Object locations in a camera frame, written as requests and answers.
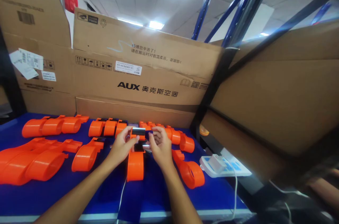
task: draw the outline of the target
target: white cable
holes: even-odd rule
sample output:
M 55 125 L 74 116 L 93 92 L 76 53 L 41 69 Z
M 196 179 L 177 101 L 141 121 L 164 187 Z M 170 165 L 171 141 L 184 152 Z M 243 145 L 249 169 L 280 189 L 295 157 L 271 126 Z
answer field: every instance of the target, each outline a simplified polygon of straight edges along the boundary
M 234 173 L 234 177 L 236 179 L 236 185 L 234 187 L 234 209 L 233 209 L 233 215 L 232 215 L 232 219 L 222 219 L 222 220 L 217 220 L 215 222 L 213 222 L 212 224 L 218 224 L 219 222 L 222 221 L 227 221 L 227 220 L 234 220 L 235 216 L 236 216 L 236 210 L 237 210 L 237 190 L 238 190 L 238 178 L 237 178 L 237 174 L 236 171 L 234 169 L 234 167 L 232 166 L 232 164 L 228 161 L 228 159 L 225 158 L 225 160 L 227 161 L 227 163 L 232 167 L 233 173 Z
M 291 214 L 291 210 L 290 210 L 290 208 L 289 208 L 289 205 L 288 205 L 286 202 L 284 202 L 284 203 L 285 203 L 285 205 L 286 205 L 287 211 L 289 212 L 289 224 L 292 224 L 292 214 Z
M 306 198 L 309 198 L 308 195 L 305 195 L 303 193 L 301 193 L 300 191 L 298 190 L 293 190 L 293 191 L 285 191 L 285 190 L 282 190 L 280 189 L 277 185 L 275 185 L 271 180 L 268 180 L 278 191 L 284 193 L 284 194 L 289 194 L 289 193 L 294 193 L 294 194 L 297 194 L 299 196 L 303 196 L 303 197 L 306 197 Z
M 127 177 L 126 177 L 126 180 L 125 180 L 125 183 L 124 183 L 124 186 L 123 186 L 123 190 L 121 191 L 118 213 L 119 213 L 119 211 L 120 211 L 120 206 L 121 206 L 121 201 L 122 201 L 122 199 L 123 199 L 123 193 L 124 193 L 126 181 L 127 181 Z

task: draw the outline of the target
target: box flap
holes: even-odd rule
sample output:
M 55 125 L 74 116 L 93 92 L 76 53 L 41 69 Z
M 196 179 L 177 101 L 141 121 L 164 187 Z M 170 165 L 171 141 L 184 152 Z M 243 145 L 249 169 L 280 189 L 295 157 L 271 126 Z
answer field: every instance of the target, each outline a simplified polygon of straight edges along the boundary
M 201 78 L 211 77 L 222 50 L 79 8 L 73 47 Z
M 0 0 L 3 32 L 71 47 L 68 20 L 60 0 Z

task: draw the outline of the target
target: ceiling light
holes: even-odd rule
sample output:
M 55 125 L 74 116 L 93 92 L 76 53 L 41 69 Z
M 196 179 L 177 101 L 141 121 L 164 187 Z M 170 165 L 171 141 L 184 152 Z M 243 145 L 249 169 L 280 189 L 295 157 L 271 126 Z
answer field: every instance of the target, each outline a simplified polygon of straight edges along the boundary
M 161 30 L 163 28 L 163 24 L 162 23 L 159 23 L 159 22 L 156 22 L 156 21 L 151 21 L 149 23 L 149 27 L 150 28 L 153 28 L 153 29 L 156 29 L 156 30 Z
M 130 24 L 134 24 L 134 25 L 137 25 L 137 26 L 143 26 L 142 24 L 138 24 L 138 23 L 134 23 L 134 22 L 131 22 L 131 21 L 127 21 L 127 20 L 124 20 L 124 19 L 120 19 L 118 18 L 119 21 L 123 21 L 123 22 L 126 22 L 126 23 L 130 23 Z

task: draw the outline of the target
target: cardboard box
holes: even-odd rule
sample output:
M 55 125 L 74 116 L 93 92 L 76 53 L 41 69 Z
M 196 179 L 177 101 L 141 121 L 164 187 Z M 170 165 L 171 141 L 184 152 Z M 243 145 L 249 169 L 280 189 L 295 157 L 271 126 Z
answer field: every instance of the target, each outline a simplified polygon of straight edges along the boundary
M 186 128 L 221 53 L 221 47 L 78 8 L 72 49 L 59 0 L 0 2 L 9 52 L 22 48 L 41 55 L 44 71 L 55 73 L 56 81 L 44 80 L 40 70 L 26 80 L 15 69 L 30 112 L 75 110 L 92 118 L 152 120 Z

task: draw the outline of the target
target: white label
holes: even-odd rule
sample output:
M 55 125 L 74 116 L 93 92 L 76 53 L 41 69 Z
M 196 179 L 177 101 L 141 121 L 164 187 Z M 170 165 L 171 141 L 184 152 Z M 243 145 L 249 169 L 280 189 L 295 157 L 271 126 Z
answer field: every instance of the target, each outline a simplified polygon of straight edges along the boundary
M 142 66 L 137 66 L 129 63 L 123 63 L 121 61 L 115 62 L 115 70 L 134 74 L 134 75 L 141 75 Z
M 42 74 L 42 79 L 44 80 L 55 81 L 55 82 L 57 81 L 54 72 L 42 71 L 41 74 Z
M 43 57 L 41 55 L 26 51 L 19 48 L 20 53 L 22 54 L 22 62 L 27 63 L 31 67 L 43 70 Z
M 12 64 L 18 69 L 18 71 L 27 79 L 32 79 L 39 74 L 27 63 L 23 62 L 22 54 L 19 50 L 10 54 Z

